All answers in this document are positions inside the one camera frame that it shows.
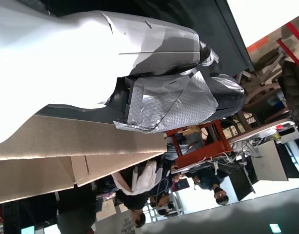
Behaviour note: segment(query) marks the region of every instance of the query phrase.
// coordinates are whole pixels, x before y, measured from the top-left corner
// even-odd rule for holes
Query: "man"
[[[91,184],[59,192],[58,228],[61,234],[93,234],[98,201]]]
[[[202,189],[214,191],[214,198],[216,202],[223,206],[228,203],[228,196],[226,191],[220,188],[220,184],[224,181],[226,174],[218,170],[215,175],[213,168],[201,169],[195,173],[187,173],[187,177],[191,177],[195,185],[199,185]]]
[[[129,188],[132,187],[133,170],[134,166],[126,168],[120,172],[120,175]],[[147,201],[146,193],[138,195],[127,195],[122,190],[119,190],[116,192],[116,198],[120,202],[122,202],[129,210],[131,210],[131,217],[134,225],[137,228],[142,227],[146,222],[145,214],[143,213],[143,207],[145,206]]]
[[[142,227],[145,222],[145,214],[143,212],[143,207],[147,201],[147,196],[145,193],[139,195],[126,195],[121,190],[116,192],[116,197],[119,201],[131,210],[131,217],[134,223],[134,226],[137,228]]]

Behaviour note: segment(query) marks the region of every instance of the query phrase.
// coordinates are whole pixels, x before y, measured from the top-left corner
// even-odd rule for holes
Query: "cardboard box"
[[[33,116],[0,144],[0,203],[82,186],[165,151],[162,134]]]

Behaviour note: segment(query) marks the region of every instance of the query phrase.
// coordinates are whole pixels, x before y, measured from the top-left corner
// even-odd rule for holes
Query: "red beam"
[[[299,40],[299,31],[295,28],[295,26],[289,22],[286,23],[287,28],[292,32],[293,35]]]
[[[289,48],[281,41],[281,39],[277,40],[277,43],[284,49],[284,51],[292,58],[292,60],[299,67],[299,59],[289,50]]]

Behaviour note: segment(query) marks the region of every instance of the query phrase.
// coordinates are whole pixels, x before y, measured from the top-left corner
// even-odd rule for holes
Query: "person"
[[[181,174],[171,174],[171,171],[177,169],[175,164],[175,158],[170,155],[170,148],[173,150],[174,146],[168,146],[168,151],[164,154],[163,162],[163,170],[162,170],[162,177],[159,184],[157,184],[154,188],[152,188],[147,194],[150,199],[150,206],[151,207],[164,207],[167,206],[169,209],[173,206],[173,202],[170,199],[169,190],[173,185],[173,182],[179,182],[183,175]]]
[[[127,185],[132,187],[133,167],[122,170],[121,175],[126,181]],[[126,208],[131,210],[131,217],[134,226],[137,228],[142,227],[146,222],[146,217],[143,212],[143,207],[146,204],[147,196],[146,193],[138,195],[127,195],[122,190],[116,192],[116,198],[121,201]]]
[[[93,234],[99,201],[91,184],[59,192],[57,225],[61,234]]]
[[[228,203],[228,196],[220,184],[224,181],[226,173],[218,170],[218,174],[215,175],[213,168],[204,168],[194,173],[187,173],[187,177],[191,177],[195,185],[199,185],[202,189],[208,189],[214,191],[214,198],[219,205],[226,205]]]

